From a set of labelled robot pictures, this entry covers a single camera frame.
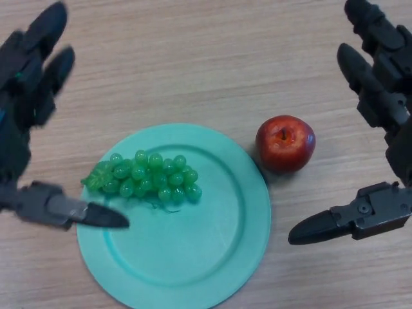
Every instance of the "teal plate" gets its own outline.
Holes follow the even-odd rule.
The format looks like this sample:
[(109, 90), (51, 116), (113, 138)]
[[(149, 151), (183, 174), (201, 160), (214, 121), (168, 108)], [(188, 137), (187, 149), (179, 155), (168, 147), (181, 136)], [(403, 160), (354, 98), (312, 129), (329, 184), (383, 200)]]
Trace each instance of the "teal plate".
[(131, 308), (216, 306), (246, 283), (265, 253), (271, 223), (265, 181), (233, 140), (192, 124), (148, 127), (102, 160), (113, 153), (132, 158), (139, 149), (164, 158), (184, 155), (199, 173), (203, 196), (197, 204), (155, 209), (84, 190), (84, 200), (105, 203), (130, 220), (128, 230), (79, 225), (85, 264), (109, 295)]

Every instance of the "wooden table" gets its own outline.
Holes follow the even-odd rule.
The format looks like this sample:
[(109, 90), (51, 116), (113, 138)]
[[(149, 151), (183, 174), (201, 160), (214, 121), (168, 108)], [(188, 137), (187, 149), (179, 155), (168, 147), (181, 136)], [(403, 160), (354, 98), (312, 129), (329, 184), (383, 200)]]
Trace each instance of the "wooden table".
[[(376, 0), (412, 28), (410, 0)], [(51, 0), (0, 1), (0, 34), (26, 28)], [(248, 151), (268, 117), (292, 114), (317, 135), (307, 167), (271, 181), (272, 235), (251, 280), (220, 309), (401, 309), (412, 303), (411, 227), (364, 241), (293, 247), (303, 218), (344, 205), (360, 187), (395, 177), (381, 129), (356, 110), (339, 71), (341, 42), (358, 50), (341, 0), (68, 0), (59, 47), (75, 71), (47, 128), (33, 132), (22, 183), (79, 180), (116, 142), (147, 126), (192, 122)], [(94, 282), (75, 229), (59, 232), (0, 217), (0, 308), (122, 308)]]

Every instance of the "red apple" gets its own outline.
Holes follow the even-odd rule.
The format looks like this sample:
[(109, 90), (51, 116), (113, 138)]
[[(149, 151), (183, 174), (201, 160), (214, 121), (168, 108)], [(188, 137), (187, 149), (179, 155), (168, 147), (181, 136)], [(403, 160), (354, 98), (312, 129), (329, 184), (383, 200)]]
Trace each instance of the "red apple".
[(261, 163), (274, 173), (302, 169), (312, 157), (315, 145), (313, 129), (303, 120), (288, 115), (268, 119), (256, 134)]

